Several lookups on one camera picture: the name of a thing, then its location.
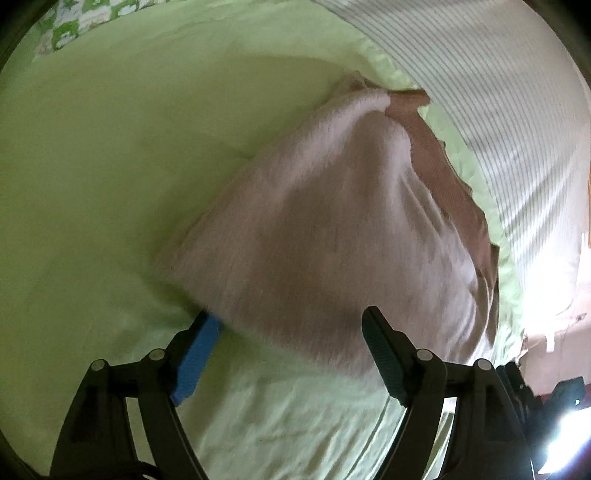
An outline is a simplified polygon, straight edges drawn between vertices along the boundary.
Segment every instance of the pink towel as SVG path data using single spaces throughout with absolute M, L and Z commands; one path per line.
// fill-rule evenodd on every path
M 416 113 L 428 97 L 360 77 L 340 91 L 263 149 L 159 269 L 229 327 L 367 383 L 369 305 L 446 361 L 490 358 L 498 252 Z

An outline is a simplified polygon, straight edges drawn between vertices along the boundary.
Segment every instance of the black cable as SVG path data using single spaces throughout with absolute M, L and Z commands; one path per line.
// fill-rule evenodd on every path
M 154 480 L 164 480 L 160 469 L 146 462 L 120 463 L 119 465 L 96 468 L 73 475 L 47 476 L 44 480 L 118 480 L 134 476 L 149 476 Z

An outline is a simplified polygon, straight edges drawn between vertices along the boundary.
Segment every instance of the green patterned fabric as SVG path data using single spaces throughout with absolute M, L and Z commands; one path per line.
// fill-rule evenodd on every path
M 35 57 L 63 48 L 98 25 L 170 1 L 175 0 L 59 0 L 34 27 L 41 31 Z

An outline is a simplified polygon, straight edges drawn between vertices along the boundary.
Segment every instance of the towel fold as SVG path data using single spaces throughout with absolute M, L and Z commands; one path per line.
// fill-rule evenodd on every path
M 263 149 L 158 267 L 240 332 L 379 382 L 361 335 L 377 305 L 446 361 L 490 358 L 498 249 L 417 108 L 352 76 Z

